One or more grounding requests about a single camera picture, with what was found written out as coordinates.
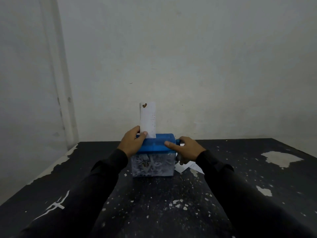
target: person's right hand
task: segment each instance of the person's right hand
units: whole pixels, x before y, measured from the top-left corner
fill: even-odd
[[[165,141],[164,145],[181,155],[181,165],[187,164],[189,161],[195,162],[199,154],[206,150],[200,144],[198,144],[196,140],[193,140],[190,137],[182,136],[179,139],[184,142],[184,146],[179,146],[169,141]]]

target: black sleeve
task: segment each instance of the black sleeve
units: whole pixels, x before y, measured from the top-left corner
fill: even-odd
[[[309,228],[245,183],[230,165],[217,160],[209,150],[200,153],[196,164],[242,237],[315,237]]]
[[[108,159],[98,161],[89,176],[17,237],[87,237],[117,183],[119,172],[127,164],[126,154],[116,149]]]

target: white wall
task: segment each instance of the white wall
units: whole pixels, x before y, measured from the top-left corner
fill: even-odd
[[[0,5],[0,204],[66,153],[39,0]]]
[[[81,141],[314,137],[317,0],[58,0]]]

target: dark spot on wall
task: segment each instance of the dark spot on wall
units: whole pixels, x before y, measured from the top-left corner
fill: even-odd
[[[58,132],[56,132],[56,133],[53,133],[52,136],[54,136],[54,137],[59,137],[60,135],[59,135]]]

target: clear plastic bin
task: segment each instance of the clear plastic bin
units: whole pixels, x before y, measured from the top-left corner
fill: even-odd
[[[136,155],[131,157],[133,177],[173,176],[176,151],[165,147],[169,141],[179,145],[173,134],[156,134],[155,139],[145,139]]]

